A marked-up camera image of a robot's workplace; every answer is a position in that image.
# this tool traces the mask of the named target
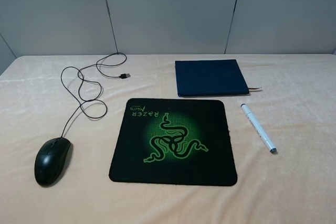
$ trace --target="dark blue notebook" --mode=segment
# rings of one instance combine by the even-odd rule
[[[176,61],[179,97],[248,94],[236,60]]]

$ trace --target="computer mouse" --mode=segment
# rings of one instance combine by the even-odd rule
[[[64,137],[47,141],[35,159],[35,179],[41,186],[50,186],[61,174],[71,143]]]

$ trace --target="green snake logo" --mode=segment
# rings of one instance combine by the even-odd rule
[[[151,163],[153,161],[162,161],[166,157],[166,153],[171,152],[174,157],[183,159],[187,158],[192,149],[208,151],[207,147],[198,139],[186,141],[185,137],[188,135],[188,129],[184,126],[171,126],[168,120],[169,113],[165,113],[162,117],[160,128],[163,129],[167,135],[154,136],[150,140],[151,147],[155,152],[151,153],[148,158],[143,160],[144,163]]]

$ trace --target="black mouse pad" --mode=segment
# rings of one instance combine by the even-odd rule
[[[109,177],[115,182],[234,185],[237,173],[223,103],[130,99]]]

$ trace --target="tablecloth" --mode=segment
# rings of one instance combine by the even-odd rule
[[[92,121],[77,113],[66,134],[73,144],[67,168],[58,183],[40,187],[36,154],[61,134],[77,107],[60,73],[101,57],[23,56],[0,76],[0,223],[336,223],[335,55],[129,55],[125,64],[103,69],[131,74],[123,80],[84,70],[102,83],[108,114]],[[213,98],[225,105],[237,184],[112,182],[108,172],[126,102],[177,99],[174,61],[200,59],[237,59],[248,86],[262,87],[249,96]],[[76,75],[69,70],[64,76],[74,93]],[[83,86],[85,98],[97,92],[97,86]],[[277,145],[277,155],[262,143],[242,103]],[[101,105],[87,109],[102,111]]]

